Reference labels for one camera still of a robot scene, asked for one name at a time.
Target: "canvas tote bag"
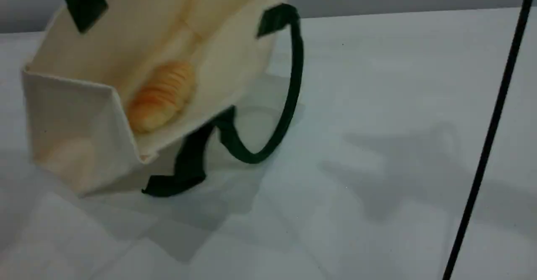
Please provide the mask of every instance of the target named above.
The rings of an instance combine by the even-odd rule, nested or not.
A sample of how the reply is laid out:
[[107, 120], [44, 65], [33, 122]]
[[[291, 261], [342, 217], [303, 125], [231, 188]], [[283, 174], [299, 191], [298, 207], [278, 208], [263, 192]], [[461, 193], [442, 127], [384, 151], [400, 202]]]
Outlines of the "canvas tote bag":
[[[176, 167], [190, 163], [176, 173], [199, 181], [203, 166], [187, 169], [196, 165], [194, 158], [203, 165], [204, 136], [213, 128], [220, 130], [226, 148], [247, 163], [263, 161], [283, 139], [303, 66], [299, 17], [286, 0], [65, 1], [23, 70], [23, 89], [33, 160], [75, 193], [111, 184], [187, 135]], [[272, 33], [288, 25], [293, 37], [288, 99], [269, 143], [253, 154], [240, 142], [232, 105], [265, 70]], [[151, 71], [170, 60], [192, 65], [196, 91], [164, 126], [134, 133], [126, 108]], [[170, 196], [186, 189], [162, 180], [155, 178], [146, 192]]]

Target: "black cable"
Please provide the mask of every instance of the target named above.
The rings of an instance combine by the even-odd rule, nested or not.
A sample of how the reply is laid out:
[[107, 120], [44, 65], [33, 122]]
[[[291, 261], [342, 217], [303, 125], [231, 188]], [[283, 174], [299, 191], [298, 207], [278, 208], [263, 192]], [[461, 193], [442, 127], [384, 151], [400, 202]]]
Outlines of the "black cable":
[[455, 238], [453, 248], [451, 248], [451, 254], [449, 255], [446, 270], [443, 273], [443, 280], [451, 279], [453, 269], [455, 268], [455, 263], [457, 262], [457, 257], [459, 255], [459, 252], [461, 251], [464, 234], [466, 234], [466, 230], [468, 229], [468, 223], [470, 223], [470, 217], [472, 216], [472, 211], [474, 210], [474, 205], [477, 200], [479, 188], [481, 187], [481, 183], [483, 182], [483, 176], [485, 175], [485, 169], [487, 168], [487, 162], [489, 160], [490, 151], [493, 147], [493, 142], [496, 135], [496, 131], [498, 129], [498, 124], [500, 118], [502, 117], [503, 106], [505, 104], [505, 99], [507, 97], [511, 78], [513, 76], [514, 66], [516, 64], [516, 59], [518, 58], [520, 43], [522, 42], [522, 36], [524, 35], [524, 30], [526, 29], [526, 24], [528, 22], [529, 11], [531, 10], [532, 2], [533, 0], [524, 0], [522, 2], [522, 9], [520, 9], [518, 23], [516, 24], [513, 42], [511, 44], [511, 50], [509, 52], [507, 64], [505, 65], [502, 84], [500, 85], [498, 98], [496, 99], [496, 104], [494, 106], [493, 117], [490, 120], [489, 130], [487, 131], [487, 137], [485, 138], [485, 144], [483, 145], [479, 165], [477, 166], [474, 182], [472, 183], [472, 189], [470, 189], [468, 202], [466, 202], [464, 214], [462, 215], [462, 220], [459, 225], [459, 230], [457, 231], [457, 236]]

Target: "dark green handle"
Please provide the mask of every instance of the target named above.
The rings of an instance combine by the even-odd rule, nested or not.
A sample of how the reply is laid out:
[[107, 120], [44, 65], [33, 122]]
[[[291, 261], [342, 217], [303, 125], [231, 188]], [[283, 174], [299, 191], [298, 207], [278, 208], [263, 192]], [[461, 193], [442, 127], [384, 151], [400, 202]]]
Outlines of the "dark green handle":
[[221, 143], [226, 146], [227, 150], [235, 158], [245, 163], [260, 163], [266, 160], [276, 150], [289, 129], [297, 107], [302, 83], [302, 70], [304, 68], [304, 42], [300, 33], [300, 17], [297, 9], [292, 5], [281, 4], [265, 11], [257, 36], [261, 38], [272, 34], [284, 29], [287, 25], [291, 27], [293, 50], [293, 66], [291, 68], [289, 91], [280, 121], [278, 121], [276, 129], [274, 129], [274, 133], [265, 147], [257, 153], [252, 153], [244, 146], [234, 125], [235, 107], [230, 108], [214, 121], [216, 127], [220, 129]]
[[86, 33], [108, 9], [106, 0], [65, 0], [65, 3], [81, 34]]
[[220, 130], [221, 143], [234, 157], [245, 163], [260, 163], [276, 150], [284, 139], [293, 119], [302, 82], [304, 44], [300, 35], [300, 18], [297, 10], [291, 5], [282, 4], [265, 11], [258, 32], [258, 38], [261, 38], [282, 30], [287, 25], [291, 26], [293, 47], [289, 92], [280, 121], [278, 121], [276, 129], [265, 147], [257, 153], [252, 153], [244, 146], [234, 124], [236, 108], [232, 106], [189, 135], [177, 154], [174, 174], [172, 176], [151, 176], [146, 189], [142, 190], [144, 194], [154, 197], [170, 197], [188, 191], [203, 182], [206, 178], [203, 166], [205, 149], [215, 127]]

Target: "green strap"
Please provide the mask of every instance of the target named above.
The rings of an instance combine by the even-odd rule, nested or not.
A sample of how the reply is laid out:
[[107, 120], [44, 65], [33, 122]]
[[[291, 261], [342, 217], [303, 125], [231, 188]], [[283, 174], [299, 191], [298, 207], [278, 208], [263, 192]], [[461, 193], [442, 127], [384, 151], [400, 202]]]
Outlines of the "green strap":
[[106, 0], [65, 0], [65, 3], [81, 34], [86, 33], [108, 9]]
[[234, 125], [236, 108], [232, 106], [197, 131], [189, 135], [177, 154], [174, 174], [172, 176], [153, 175], [150, 177], [144, 194], [154, 197], [170, 197], [181, 194], [203, 182], [206, 178], [204, 161], [205, 149], [215, 127], [220, 130], [220, 141], [238, 160], [245, 163], [260, 163], [267, 159], [280, 145], [291, 120], [300, 93], [302, 70], [304, 66], [304, 45], [300, 35], [300, 21], [297, 10], [291, 5], [278, 5], [263, 14], [259, 25], [258, 38], [282, 30], [288, 24], [291, 26], [293, 47], [293, 66], [289, 92], [284, 111], [272, 137], [267, 145], [259, 152], [250, 152], [240, 141]]
[[291, 26], [293, 50], [293, 66], [291, 68], [289, 91], [280, 121], [276, 125], [276, 129], [274, 129], [274, 133], [265, 147], [257, 153], [252, 153], [244, 146], [234, 125], [235, 107], [228, 109], [214, 120], [216, 127], [220, 129], [221, 143], [226, 146], [227, 150], [235, 158], [245, 163], [256, 164], [266, 160], [281, 144], [293, 120], [293, 114], [299, 100], [302, 70], [304, 67], [304, 44], [300, 34], [300, 17], [297, 9], [292, 5], [281, 4], [267, 10], [261, 19], [257, 36], [261, 38], [280, 31], [288, 24]]

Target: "bread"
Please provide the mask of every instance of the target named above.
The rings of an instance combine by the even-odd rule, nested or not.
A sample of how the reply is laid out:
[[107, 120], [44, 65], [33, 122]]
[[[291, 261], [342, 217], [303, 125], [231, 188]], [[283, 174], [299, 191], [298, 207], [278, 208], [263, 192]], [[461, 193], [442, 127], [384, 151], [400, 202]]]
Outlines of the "bread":
[[180, 113], [192, 98], [196, 78], [188, 62], [157, 66], [130, 103], [127, 118], [136, 133], [149, 133]]

